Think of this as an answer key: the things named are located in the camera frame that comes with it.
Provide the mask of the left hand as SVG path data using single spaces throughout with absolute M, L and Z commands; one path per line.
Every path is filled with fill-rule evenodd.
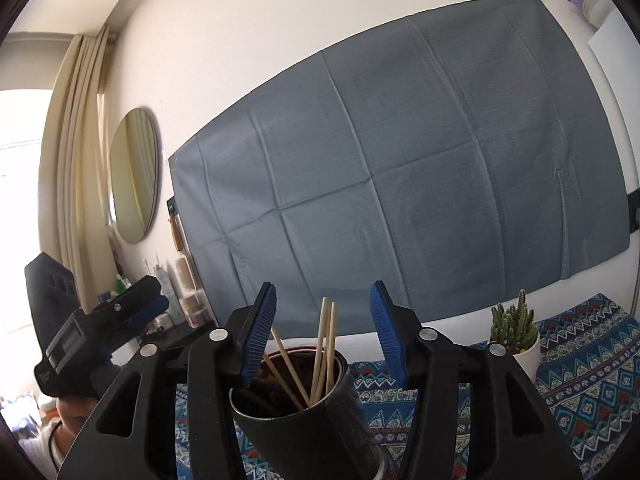
M 56 440 L 67 444 L 73 442 L 88 420 L 98 400 L 89 396 L 63 396 L 56 401 L 61 426 L 55 431 Z

